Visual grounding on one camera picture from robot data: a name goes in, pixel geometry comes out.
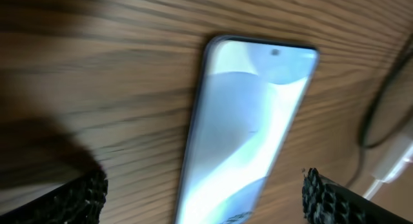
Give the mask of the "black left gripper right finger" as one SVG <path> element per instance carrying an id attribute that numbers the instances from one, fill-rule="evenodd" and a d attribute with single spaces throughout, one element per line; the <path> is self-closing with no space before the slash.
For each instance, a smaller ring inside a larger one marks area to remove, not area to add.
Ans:
<path id="1" fill-rule="evenodd" d="M 412 224 L 310 168 L 304 177 L 303 213 L 310 224 Z"/>

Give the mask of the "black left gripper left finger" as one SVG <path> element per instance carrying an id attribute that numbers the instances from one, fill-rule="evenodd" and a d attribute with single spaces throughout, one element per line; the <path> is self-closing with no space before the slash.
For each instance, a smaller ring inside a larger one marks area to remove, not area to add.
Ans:
<path id="1" fill-rule="evenodd" d="M 107 193 L 106 173 L 92 170 L 1 215 L 1 224 L 99 224 Z"/>

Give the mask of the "Galaxy smartphone blue screen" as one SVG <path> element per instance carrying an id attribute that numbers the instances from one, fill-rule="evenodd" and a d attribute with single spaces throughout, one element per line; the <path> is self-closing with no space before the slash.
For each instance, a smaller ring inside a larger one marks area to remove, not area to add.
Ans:
<path id="1" fill-rule="evenodd" d="M 252 216 L 318 62 L 306 43 L 225 34 L 206 44 L 175 224 Z"/>

